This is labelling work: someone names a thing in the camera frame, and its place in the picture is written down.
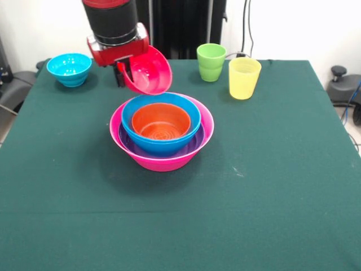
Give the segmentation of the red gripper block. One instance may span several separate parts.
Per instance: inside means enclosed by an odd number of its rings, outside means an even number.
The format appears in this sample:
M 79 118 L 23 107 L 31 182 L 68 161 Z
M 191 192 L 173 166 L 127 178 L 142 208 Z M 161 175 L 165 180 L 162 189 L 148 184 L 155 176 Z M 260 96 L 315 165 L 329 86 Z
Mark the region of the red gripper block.
M 113 65 L 115 79 L 119 88 L 125 87 L 126 76 L 130 81 L 133 81 L 130 61 L 123 59 L 145 54 L 149 48 L 149 36 L 145 26 L 142 23 L 137 23 L 136 30 L 136 35 L 132 40 L 117 46 L 102 45 L 93 34 L 87 37 L 87 45 L 95 62 L 101 67 Z M 117 61 L 120 61 L 123 65 L 121 72 L 117 64 L 115 64 Z

